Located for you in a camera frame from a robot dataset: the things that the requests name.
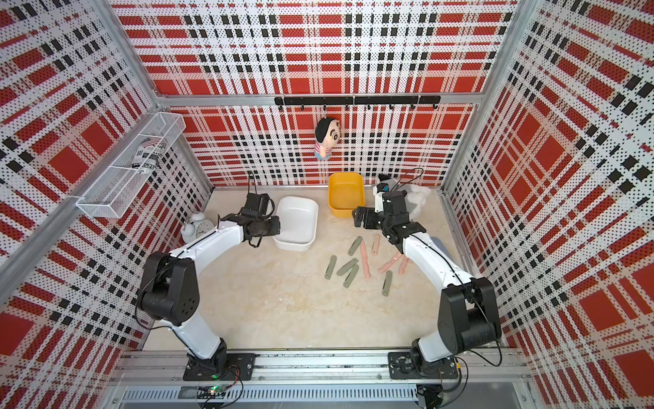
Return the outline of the white storage box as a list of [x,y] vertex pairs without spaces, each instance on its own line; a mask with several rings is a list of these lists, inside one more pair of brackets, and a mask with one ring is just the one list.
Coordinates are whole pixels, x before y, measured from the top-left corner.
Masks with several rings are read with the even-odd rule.
[[283,251],[308,251],[316,238],[318,203],[312,199],[286,196],[279,201],[276,216],[280,221],[280,233],[272,237],[274,244]]

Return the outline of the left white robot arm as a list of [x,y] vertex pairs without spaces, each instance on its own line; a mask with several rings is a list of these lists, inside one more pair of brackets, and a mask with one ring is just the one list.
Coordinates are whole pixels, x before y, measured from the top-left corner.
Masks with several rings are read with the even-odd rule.
[[136,298],[143,312],[171,330],[184,344],[194,377],[222,378],[235,366],[226,341],[215,334],[199,313],[199,275],[223,253],[240,245],[280,234],[278,216],[230,214],[201,237],[171,252],[154,252],[147,259]]

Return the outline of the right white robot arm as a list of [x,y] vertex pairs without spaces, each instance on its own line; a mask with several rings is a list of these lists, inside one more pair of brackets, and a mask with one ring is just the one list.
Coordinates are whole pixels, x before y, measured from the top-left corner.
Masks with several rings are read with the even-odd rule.
[[414,340],[410,369],[421,378],[436,378],[441,366],[466,351],[502,337],[497,298],[487,278],[476,278],[457,266],[439,249],[420,223],[407,214],[392,214],[361,207],[353,211],[354,226],[383,232],[389,243],[414,262],[439,296],[437,329]]

